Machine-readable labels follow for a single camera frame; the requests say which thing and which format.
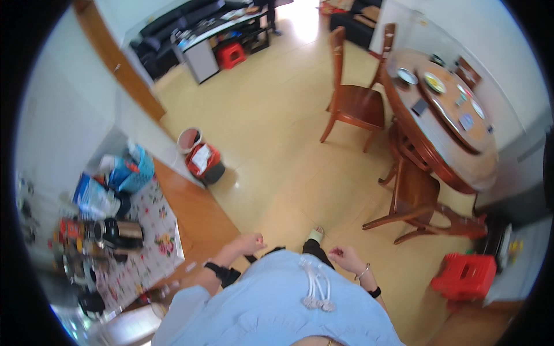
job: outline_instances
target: red plastic stool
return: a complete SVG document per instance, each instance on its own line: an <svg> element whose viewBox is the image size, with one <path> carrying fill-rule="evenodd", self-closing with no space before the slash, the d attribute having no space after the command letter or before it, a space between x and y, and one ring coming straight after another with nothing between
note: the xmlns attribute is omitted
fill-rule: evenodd
<svg viewBox="0 0 554 346"><path fill-rule="evenodd" d="M231 43L217 51L217 62L219 66L230 70L238 63L246 60L244 51L238 42Z"/></svg>
<svg viewBox="0 0 554 346"><path fill-rule="evenodd" d="M496 275L494 256L448 254L442 271L431 280L435 291L455 301L485 298Z"/></svg>

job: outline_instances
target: foot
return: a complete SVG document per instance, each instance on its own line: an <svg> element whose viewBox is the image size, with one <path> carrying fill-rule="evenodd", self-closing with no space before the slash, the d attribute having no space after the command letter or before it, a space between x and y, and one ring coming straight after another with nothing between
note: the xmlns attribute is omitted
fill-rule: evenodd
<svg viewBox="0 0 554 346"><path fill-rule="evenodd" d="M309 239L314 239L319 244L321 244L321 240L323 239L323 234L325 234L325 231L323 231L323 228L321 226L316 226L312 228L310 231L310 235L308 236Z"/></svg>

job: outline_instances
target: wooden door frame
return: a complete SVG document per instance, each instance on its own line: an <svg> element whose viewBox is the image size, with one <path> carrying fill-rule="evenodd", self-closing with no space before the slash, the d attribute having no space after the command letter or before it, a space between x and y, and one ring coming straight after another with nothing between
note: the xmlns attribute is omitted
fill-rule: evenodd
<svg viewBox="0 0 554 346"><path fill-rule="evenodd" d="M108 71L112 73L112 75L114 76L116 81L121 85L121 87L144 110L144 112L158 125L158 127L160 127L168 135L169 138L176 140L177 138L175 138L174 135L169 133L169 131L165 128L165 126L163 126L160 123L161 117L166 114L165 109L159 103L159 101L154 97L154 95L152 94L152 90L146 84L144 84L144 81L142 81L141 77L136 73L131 63L129 63L129 61L126 59L125 55L119 48L119 46L114 41L114 38L109 32L109 30L107 29L104 19L102 18L100 12L98 11L98 8L96 7L95 2L93 0L73 0L72 3L73 3L73 10L77 17L79 25L81 26L81 29L85 33L90 45L94 48L95 52L102 60L102 62L104 63ZM109 47L108 49L104 49L104 46L102 45L101 40L98 39L98 35L97 35L98 32L96 32L94 28L88 25L88 19L84 16L84 13L87 9L90 9L90 6L94 6L94 11L98 13L99 21L101 21L101 25L103 26L103 29L105 29L106 32L108 33L108 36L109 36L108 40L111 40L111 43L108 42L107 45L113 44L118 49L121 56L117 54L118 56L114 58L112 56L113 54L109 54L109 51L110 49L112 49L112 47ZM136 75L136 79L140 80L144 88L152 96L152 99L149 99L149 97L146 97L149 100L143 100L139 97L136 97L135 96L136 93L133 92L132 90L129 90L126 87L126 85L119 80L118 75L116 74L118 67L120 66L118 61L127 63L130 66L132 73Z"/></svg>

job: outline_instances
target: red plastic bag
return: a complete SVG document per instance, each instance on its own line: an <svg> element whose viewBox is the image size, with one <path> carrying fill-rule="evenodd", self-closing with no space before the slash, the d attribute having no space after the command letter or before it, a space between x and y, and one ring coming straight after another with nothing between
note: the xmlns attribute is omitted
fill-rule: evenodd
<svg viewBox="0 0 554 346"><path fill-rule="evenodd" d="M212 147L211 145L206 144L209 150L212 152L212 155L208 158L208 164L206 166L206 169L204 170L204 172L202 172L202 174L200 174L200 169L196 167L194 163L192 163L192 157L198 150L200 150L200 148L204 146L204 144L206 143L201 142L199 145L195 146L192 149L192 151L189 154L187 154L187 157L185 157L184 159L184 162L187 165L188 170L191 171L192 175L195 176L196 178L204 178L204 176L206 175L206 172L210 168L218 164L220 161L219 151L214 147Z"/></svg>

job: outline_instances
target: black wrist strap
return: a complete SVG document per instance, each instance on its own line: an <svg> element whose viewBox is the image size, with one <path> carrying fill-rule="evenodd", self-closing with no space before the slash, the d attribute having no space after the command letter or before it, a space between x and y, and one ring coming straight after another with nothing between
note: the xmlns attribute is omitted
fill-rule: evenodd
<svg viewBox="0 0 554 346"><path fill-rule="evenodd" d="M377 289L375 291L373 292L367 291L367 293L369 293L373 298L377 298L378 296L381 295L381 288L377 286Z"/></svg>
<svg viewBox="0 0 554 346"><path fill-rule="evenodd" d="M220 267L215 263L208 262L204 265L205 268L213 270L216 277L221 280L221 287L225 288L233 284L240 276L240 272L233 268Z"/></svg>

